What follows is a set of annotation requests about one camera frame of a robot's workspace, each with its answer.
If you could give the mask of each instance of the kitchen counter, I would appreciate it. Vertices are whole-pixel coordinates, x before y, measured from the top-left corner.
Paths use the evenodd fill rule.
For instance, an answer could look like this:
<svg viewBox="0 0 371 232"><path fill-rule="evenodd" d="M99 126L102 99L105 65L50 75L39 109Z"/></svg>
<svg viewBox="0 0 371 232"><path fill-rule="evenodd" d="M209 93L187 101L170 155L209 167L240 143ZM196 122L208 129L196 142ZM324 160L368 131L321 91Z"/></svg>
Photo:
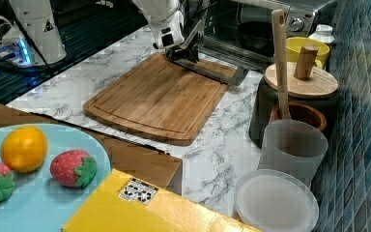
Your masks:
<svg viewBox="0 0 371 232"><path fill-rule="evenodd" d="M251 71L241 86L229 87L204 128L186 147L114 130L83 114L84 102L156 52L153 41L149 27L140 28L7 106L46 114L170 153L184 162L183 197L232 216L235 184L244 173L257 168L260 156L260 149L249 139L248 128L261 73Z"/></svg>

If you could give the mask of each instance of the yellow box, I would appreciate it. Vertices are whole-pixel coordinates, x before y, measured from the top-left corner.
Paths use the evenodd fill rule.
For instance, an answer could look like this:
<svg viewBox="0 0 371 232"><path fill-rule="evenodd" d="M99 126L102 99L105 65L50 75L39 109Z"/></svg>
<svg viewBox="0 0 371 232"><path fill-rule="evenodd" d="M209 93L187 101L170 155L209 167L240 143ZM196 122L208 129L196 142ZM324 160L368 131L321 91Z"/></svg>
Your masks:
<svg viewBox="0 0 371 232"><path fill-rule="evenodd" d="M260 232L115 169L63 226L62 231Z"/></svg>

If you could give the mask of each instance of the qr code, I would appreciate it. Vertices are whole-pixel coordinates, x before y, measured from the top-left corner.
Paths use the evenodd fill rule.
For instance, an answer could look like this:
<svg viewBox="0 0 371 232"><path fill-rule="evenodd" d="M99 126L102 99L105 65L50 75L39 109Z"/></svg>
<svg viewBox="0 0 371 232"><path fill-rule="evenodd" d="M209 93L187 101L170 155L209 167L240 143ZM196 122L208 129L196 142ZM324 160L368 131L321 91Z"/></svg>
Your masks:
<svg viewBox="0 0 371 232"><path fill-rule="evenodd" d="M119 197L131 202L136 200L145 205L156 195L158 188L152 187L144 182L132 178L119 193Z"/></svg>

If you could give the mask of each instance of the brown ceramic pot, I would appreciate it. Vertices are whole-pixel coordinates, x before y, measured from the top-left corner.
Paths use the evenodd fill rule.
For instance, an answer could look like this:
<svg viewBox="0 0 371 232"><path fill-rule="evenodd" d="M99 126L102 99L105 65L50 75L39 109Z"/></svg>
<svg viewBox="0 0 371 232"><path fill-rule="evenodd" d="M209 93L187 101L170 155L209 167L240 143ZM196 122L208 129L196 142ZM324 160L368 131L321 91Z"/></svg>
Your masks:
<svg viewBox="0 0 371 232"><path fill-rule="evenodd" d="M289 101L289 110L293 120L301 121L311 125L320 132L327 127L327 119L318 109L295 101ZM280 120L279 104L271 112L270 123Z"/></svg>

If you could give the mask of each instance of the oven door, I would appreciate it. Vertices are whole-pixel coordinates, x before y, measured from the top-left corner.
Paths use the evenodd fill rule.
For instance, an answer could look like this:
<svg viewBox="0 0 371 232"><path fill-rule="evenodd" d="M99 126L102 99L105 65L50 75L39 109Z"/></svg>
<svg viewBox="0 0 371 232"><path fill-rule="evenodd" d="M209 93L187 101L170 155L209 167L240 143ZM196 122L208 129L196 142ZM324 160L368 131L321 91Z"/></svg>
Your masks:
<svg viewBox="0 0 371 232"><path fill-rule="evenodd" d="M273 61L271 12L282 9L287 14L290 8L267 1L256 1L255 6L244 1L214 0L199 50L242 68L263 70Z"/></svg>

